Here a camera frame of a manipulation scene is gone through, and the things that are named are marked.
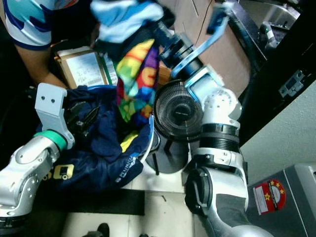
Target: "metal sink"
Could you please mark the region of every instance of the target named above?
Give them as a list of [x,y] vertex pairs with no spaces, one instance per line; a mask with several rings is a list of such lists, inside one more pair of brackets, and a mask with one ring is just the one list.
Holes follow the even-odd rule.
[[299,12],[286,4],[276,5],[256,0],[239,0],[239,4],[258,27],[268,21],[275,26],[290,29],[300,16]]

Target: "navy blue cloth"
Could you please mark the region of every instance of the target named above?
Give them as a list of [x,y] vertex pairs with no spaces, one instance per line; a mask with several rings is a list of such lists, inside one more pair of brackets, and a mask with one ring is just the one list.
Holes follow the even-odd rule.
[[81,101],[88,103],[78,114],[79,119],[100,106],[98,117],[89,128],[89,136],[76,138],[75,146],[62,153],[43,183],[57,191],[100,192],[120,188],[143,169],[137,157],[148,146],[150,125],[143,126],[138,137],[122,153],[121,140],[135,128],[120,118],[115,88],[88,91],[87,87],[80,86],[69,90],[65,107]]

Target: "green ring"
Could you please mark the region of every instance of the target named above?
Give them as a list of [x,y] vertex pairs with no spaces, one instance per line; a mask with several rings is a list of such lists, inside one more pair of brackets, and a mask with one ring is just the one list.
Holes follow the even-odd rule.
[[49,140],[53,141],[58,147],[59,150],[62,151],[67,147],[67,142],[65,138],[63,138],[59,133],[51,131],[51,130],[46,130],[43,132],[38,132],[37,134],[34,135],[34,137],[37,136],[43,136],[48,138]]

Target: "fan base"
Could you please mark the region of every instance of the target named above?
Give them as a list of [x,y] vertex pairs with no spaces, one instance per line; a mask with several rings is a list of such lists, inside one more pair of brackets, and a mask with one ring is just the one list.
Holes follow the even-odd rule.
[[[189,146],[188,143],[172,142],[168,151],[164,150],[167,139],[160,135],[160,147],[156,151],[159,172],[165,174],[175,173],[188,163]],[[147,157],[147,164],[155,169],[152,156]]]

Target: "warning label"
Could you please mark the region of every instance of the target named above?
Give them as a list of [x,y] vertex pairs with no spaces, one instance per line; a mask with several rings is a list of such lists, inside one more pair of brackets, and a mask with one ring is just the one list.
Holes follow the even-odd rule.
[[259,215],[281,210],[285,205],[286,193],[278,180],[269,180],[253,188]]

